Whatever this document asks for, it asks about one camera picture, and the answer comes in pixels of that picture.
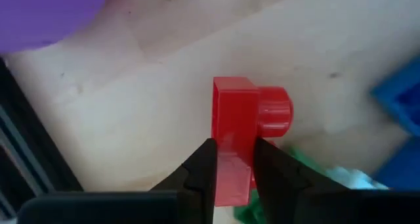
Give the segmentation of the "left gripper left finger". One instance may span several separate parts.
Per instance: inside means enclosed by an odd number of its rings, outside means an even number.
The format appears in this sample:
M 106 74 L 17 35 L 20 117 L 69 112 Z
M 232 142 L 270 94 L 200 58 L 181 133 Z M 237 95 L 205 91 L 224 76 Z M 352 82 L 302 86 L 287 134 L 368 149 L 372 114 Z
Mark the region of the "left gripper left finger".
M 174 172 L 151 191 L 166 195 L 153 224 L 213 224 L 217 144 L 206 139 Z

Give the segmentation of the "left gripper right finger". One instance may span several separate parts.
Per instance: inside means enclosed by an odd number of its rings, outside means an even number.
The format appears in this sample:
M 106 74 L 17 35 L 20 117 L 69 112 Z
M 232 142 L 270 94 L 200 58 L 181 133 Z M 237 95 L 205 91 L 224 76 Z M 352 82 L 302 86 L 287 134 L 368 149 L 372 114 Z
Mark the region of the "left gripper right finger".
M 254 148 L 257 191 L 268 224 L 343 224 L 345 187 L 258 138 Z

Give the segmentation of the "red toy brick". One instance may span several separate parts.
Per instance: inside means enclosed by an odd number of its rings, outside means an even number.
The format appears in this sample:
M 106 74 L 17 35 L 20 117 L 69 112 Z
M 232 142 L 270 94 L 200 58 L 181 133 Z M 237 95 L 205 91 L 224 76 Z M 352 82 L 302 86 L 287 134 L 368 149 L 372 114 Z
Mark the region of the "red toy brick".
M 246 206 L 256 187 L 257 138 L 282 137 L 293 120 L 293 103 L 278 86 L 256 86 L 245 77 L 215 77 L 211 136 L 217 143 L 215 205 Z

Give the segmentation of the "large blue toy brick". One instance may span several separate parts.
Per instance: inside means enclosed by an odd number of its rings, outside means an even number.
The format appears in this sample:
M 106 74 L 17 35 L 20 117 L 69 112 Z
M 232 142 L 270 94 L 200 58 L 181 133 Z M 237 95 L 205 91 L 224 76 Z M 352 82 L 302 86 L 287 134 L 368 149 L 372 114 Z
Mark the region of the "large blue toy brick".
M 373 175 L 387 187 L 420 190 L 420 137 L 412 137 Z

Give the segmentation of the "light cyan toy brick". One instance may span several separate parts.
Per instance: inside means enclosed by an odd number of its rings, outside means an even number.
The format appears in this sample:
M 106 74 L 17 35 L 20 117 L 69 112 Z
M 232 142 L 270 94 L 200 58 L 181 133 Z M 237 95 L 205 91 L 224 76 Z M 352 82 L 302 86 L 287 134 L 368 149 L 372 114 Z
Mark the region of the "light cyan toy brick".
M 358 169 L 334 167 L 327 169 L 325 174 L 332 180 L 350 189 L 389 189 L 387 186 L 373 180 L 370 176 Z

